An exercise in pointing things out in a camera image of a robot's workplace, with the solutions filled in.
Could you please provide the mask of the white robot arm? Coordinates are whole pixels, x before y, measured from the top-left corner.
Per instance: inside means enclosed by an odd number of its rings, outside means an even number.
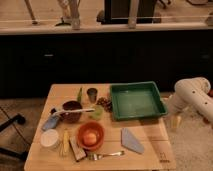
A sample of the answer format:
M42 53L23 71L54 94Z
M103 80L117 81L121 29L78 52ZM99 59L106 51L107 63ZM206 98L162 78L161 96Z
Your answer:
M180 113L193 106L213 125L213 98L208 96L210 82L204 77L181 79L175 83L175 92L166 101L171 117L171 127L177 129L181 122Z

